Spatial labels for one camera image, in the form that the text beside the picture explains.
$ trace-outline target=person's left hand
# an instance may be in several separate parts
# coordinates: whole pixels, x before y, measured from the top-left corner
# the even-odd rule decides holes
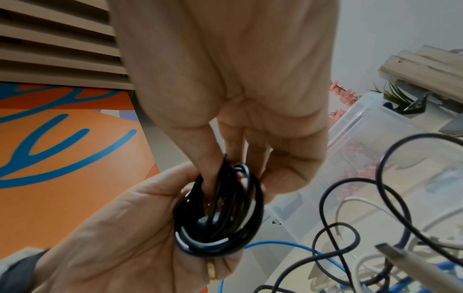
[[[172,216],[198,175],[183,164],[123,193],[39,260],[33,292],[198,293],[209,283],[206,260],[177,247]],[[241,257],[214,259],[216,278]]]

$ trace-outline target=white wall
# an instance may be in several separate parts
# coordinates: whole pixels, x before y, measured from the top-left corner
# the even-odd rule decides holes
[[[359,94],[383,87],[377,70],[401,50],[463,48],[462,0],[341,0],[332,80]]]

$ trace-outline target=palm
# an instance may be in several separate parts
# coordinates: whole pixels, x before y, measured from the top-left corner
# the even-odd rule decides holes
[[[226,153],[261,177],[266,200],[306,185],[326,151],[338,2],[110,1],[124,63],[147,114],[211,191]]]
[[[38,263],[34,293],[197,293],[209,282],[204,259],[174,242],[172,211],[195,179],[191,166],[135,186],[104,207]],[[241,254],[215,259],[218,278]]]

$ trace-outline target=person's right hand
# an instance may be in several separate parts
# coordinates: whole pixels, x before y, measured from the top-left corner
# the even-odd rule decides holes
[[[109,6],[142,107],[198,167],[207,194],[222,162],[214,118],[233,163],[249,143],[246,164],[262,174],[266,202],[308,184],[327,148],[337,0]]]

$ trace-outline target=purple shape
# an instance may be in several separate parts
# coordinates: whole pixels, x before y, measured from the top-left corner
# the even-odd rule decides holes
[[[121,117],[122,119],[139,122],[134,110],[120,110],[119,117]]]

